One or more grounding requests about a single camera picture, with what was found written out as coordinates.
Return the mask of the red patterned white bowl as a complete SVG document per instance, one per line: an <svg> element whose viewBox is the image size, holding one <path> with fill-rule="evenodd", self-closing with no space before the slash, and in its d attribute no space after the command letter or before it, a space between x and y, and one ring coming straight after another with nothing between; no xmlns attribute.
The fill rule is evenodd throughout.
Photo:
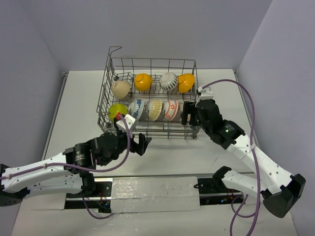
<svg viewBox="0 0 315 236"><path fill-rule="evenodd" d="M172 121L179 109L179 103L177 100L168 100L164 102L164 117L168 121Z"/></svg>

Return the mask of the large orange plastic bowl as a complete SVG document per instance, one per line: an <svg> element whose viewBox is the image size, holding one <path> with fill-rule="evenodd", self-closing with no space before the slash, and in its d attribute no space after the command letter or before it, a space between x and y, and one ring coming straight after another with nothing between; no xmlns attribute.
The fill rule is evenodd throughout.
<svg viewBox="0 0 315 236"><path fill-rule="evenodd" d="M194 85L195 77L191 73L186 73L178 76L178 92L186 93L188 92Z"/></svg>

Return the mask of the white striped ceramic bowl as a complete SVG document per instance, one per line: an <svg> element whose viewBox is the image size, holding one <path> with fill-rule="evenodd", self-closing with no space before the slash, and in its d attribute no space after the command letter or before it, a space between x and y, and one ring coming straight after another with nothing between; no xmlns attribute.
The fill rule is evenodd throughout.
<svg viewBox="0 0 315 236"><path fill-rule="evenodd" d="M161 76L159 83L160 83L160 87L164 91L172 91L178 85L178 76L172 72L164 73Z"/></svg>

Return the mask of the lime green plastic bowl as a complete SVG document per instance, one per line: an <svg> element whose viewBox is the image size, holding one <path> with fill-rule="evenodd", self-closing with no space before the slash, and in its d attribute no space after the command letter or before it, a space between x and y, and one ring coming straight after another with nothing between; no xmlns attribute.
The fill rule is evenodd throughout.
<svg viewBox="0 0 315 236"><path fill-rule="evenodd" d="M128 109L126 105L120 104L120 103L115 103L110 108L108 109L108 118L109 120L113 123L114 118L118 113L126 115L128 113Z"/></svg>

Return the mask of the pale yellow flower bowl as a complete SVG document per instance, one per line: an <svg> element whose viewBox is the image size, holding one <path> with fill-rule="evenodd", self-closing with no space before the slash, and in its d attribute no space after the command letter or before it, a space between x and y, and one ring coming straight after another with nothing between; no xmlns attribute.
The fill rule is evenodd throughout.
<svg viewBox="0 0 315 236"><path fill-rule="evenodd" d="M163 102L160 99L151 100L146 106L146 114L149 120L156 121L162 111Z"/></svg>

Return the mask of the blue floral ceramic bowl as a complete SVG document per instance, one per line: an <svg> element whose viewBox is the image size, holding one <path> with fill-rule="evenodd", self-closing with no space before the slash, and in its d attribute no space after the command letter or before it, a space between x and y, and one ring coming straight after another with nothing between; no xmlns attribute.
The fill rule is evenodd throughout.
<svg viewBox="0 0 315 236"><path fill-rule="evenodd" d="M128 113L135 119L140 119L144 111L145 101L143 99L135 99L128 106Z"/></svg>

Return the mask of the small orange plastic bowl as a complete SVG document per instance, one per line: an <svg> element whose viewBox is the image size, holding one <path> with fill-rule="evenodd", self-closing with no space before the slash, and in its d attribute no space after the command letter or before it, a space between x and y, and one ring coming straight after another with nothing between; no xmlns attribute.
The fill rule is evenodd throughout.
<svg viewBox="0 0 315 236"><path fill-rule="evenodd" d="M152 77L146 73L138 74L134 79L134 85L138 91L148 90L151 87L152 82Z"/></svg>

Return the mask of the tan ceramic bowl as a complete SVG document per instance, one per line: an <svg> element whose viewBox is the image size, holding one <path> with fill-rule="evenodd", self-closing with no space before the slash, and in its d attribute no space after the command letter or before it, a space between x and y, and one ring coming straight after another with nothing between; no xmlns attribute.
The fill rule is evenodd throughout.
<svg viewBox="0 0 315 236"><path fill-rule="evenodd" d="M111 86L111 91L116 99L123 99L130 91L131 85L125 81L115 81Z"/></svg>

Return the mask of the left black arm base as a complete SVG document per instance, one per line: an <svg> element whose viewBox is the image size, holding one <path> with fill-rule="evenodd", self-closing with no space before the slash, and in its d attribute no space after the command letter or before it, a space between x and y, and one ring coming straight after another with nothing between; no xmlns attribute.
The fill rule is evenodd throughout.
<svg viewBox="0 0 315 236"><path fill-rule="evenodd" d="M112 179L95 179L95 189L85 196L85 201L90 211L96 210L97 213L110 214L111 210L111 192L112 192ZM85 209L82 199L83 195L66 194L64 209Z"/></svg>

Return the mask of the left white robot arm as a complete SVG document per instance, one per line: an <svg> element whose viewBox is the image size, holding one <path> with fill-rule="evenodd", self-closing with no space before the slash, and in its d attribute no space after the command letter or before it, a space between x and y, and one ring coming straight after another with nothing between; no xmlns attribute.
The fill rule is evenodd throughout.
<svg viewBox="0 0 315 236"><path fill-rule="evenodd" d="M142 156L151 138L121 130L117 134L103 133L85 143L76 144L65 151L33 164L21 167L0 166L0 205L19 204L24 198L66 193L89 197L96 190L94 173L97 166L106 166L117 160L124 151Z"/></svg>

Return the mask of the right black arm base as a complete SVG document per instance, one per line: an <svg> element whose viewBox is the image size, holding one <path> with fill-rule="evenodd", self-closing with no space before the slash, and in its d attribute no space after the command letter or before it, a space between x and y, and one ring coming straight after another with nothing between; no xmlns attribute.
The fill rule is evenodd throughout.
<svg viewBox="0 0 315 236"><path fill-rule="evenodd" d="M201 206L228 205L243 201L243 193L239 190L228 189L222 182L222 174L213 174L211 177L198 177L193 187L199 192Z"/></svg>

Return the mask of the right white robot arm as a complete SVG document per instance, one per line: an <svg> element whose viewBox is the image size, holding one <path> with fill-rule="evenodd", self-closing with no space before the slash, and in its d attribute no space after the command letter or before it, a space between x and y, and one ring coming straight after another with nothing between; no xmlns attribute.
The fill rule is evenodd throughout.
<svg viewBox="0 0 315 236"><path fill-rule="evenodd" d="M240 159L257 176L254 179L223 166L213 176L217 191L235 189L253 197L259 196L265 208L278 218L285 217L300 199L305 178L283 169L251 144L250 137L239 125L223 119L213 99L184 102L181 118L183 125L199 126L214 143Z"/></svg>

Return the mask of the clear plastic tape sheet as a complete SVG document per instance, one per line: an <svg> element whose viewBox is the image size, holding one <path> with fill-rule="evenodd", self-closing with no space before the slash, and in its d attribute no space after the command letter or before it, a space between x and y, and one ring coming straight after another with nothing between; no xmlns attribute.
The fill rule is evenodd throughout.
<svg viewBox="0 0 315 236"><path fill-rule="evenodd" d="M200 210L196 177L115 178L110 208L113 213Z"/></svg>

